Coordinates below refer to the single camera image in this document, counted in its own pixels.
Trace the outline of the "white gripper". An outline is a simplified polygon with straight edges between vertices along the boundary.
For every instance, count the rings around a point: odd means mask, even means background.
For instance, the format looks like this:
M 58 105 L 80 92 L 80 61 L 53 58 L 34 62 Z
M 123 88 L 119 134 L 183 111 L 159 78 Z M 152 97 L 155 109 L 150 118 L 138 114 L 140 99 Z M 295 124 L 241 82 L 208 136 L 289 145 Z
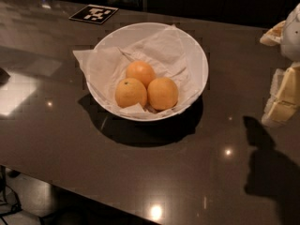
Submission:
M 300 3 L 286 21 L 279 22 L 260 38 L 266 46 L 280 44 L 281 53 L 294 62 L 300 61 Z M 262 123 L 270 128 L 285 125 L 300 109 L 300 63 L 286 70 L 277 69 L 270 87 Z

